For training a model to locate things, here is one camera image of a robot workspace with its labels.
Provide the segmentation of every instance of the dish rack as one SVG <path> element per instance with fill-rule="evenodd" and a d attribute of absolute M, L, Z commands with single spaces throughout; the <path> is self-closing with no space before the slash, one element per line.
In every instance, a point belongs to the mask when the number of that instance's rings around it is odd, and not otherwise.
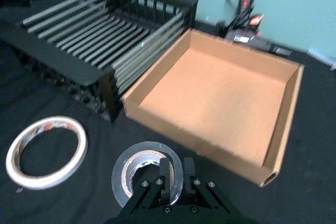
<path fill-rule="evenodd" d="M 113 121 L 120 98 L 188 28 L 198 0 L 67 0 L 0 39 L 22 65 Z"/>

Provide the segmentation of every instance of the black tablecloth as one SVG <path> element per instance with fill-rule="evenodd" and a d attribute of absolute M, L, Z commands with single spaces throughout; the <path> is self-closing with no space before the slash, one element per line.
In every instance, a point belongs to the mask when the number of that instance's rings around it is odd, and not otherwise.
<path fill-rule="evenodd" d="M 16 22 L 61 1 L 36 2 L 34 12 L 0 8 L 0 18 Z M 213 31 L 208 26 L 198 28 Z M 334 223 L 335 75 L 302 52 L 293 52 L 290 59 L 306 68 L 287 150 L 275 181 L 258 188 L 128 119 L 123 111 L 113 123 L 105 121 L 24 70 L 11 49 L 0 44 L 0 222 L 103 223 L 121 210 L 111 189 L 112 169 L 119 155 L 135 143 L 158 141 L 174 149 L 180 158 L 193 157 L 200 177 L 216 181 L 238 209 L 260 223 Z M 25 127 L 52 115 L 70 116 L 84 126 L 89 143 L 85 160 L 77 172 L 54 188 L 20 190 L 5 171 L 8 148 Z M 60 129 L 44 133 L 24 151 L 22 170 L 31 175 L 53 172 L 71 158 L 76 146 L 71 132 Z"/>

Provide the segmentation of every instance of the duct tape roll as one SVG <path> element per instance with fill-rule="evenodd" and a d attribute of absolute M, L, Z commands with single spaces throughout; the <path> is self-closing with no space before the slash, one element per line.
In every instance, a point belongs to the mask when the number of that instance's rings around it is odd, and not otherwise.
<path fill-rule="evenodd" d="M 61 169 L 44 176 L 30 176 L 20 170 L 20 156 L 25 146 L 38 134 L 53 128 L 65 128 L 76 133 L 78 145 L 71 160 Z M 6 171 L 12 181 L 30 190 L 54 187 L 68 179 L 81 165 L 87 152 L 87 138 L 82 125 L 67 116 L 51 116 L 25 128 L 10 146 L 6 157 Z"/>
<path fill-rule="evenodd" d="M 160 165 L 160 159 L 170 159 L 170 205 L 179 199 L 183 190 L 183 167 L 178 155 L 167 145 L 158 142 L 134 144 L 124 151 L 114 165 L 111 184 L 113 194 L 121 207 L 133 195 L 135 172 L 146 165 Z"/>

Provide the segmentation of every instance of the brown cardboard box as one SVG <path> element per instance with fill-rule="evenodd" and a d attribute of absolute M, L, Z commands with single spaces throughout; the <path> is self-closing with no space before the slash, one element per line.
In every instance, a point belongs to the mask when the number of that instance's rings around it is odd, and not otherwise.
<path fill-rule="evenodd" d="M 188 30 L 123 103 L 128 117 L 264 186 L 279 173 L 302 72 Z"/>

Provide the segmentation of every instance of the white tape roll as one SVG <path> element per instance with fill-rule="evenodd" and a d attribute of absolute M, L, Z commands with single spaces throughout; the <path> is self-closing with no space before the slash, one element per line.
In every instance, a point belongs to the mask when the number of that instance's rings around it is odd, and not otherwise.
<path fill-rule="evenodd" d="M 76 133 L 78 146 L 71 160 L 61 169 L 45 176 L 29 176 L 20 170 L 20 156 L 25 146 L 38 134 L 53 128 L 65 128 Z M 39 120 L 25 128 L 17 136 L 8 150 L 6 171 L 12 181 L 30 190 L 54 187 L 69 178 L 81 165 L 87 152 L 84 128 L 76 120 L 67 116 L 51 116 Z"/>

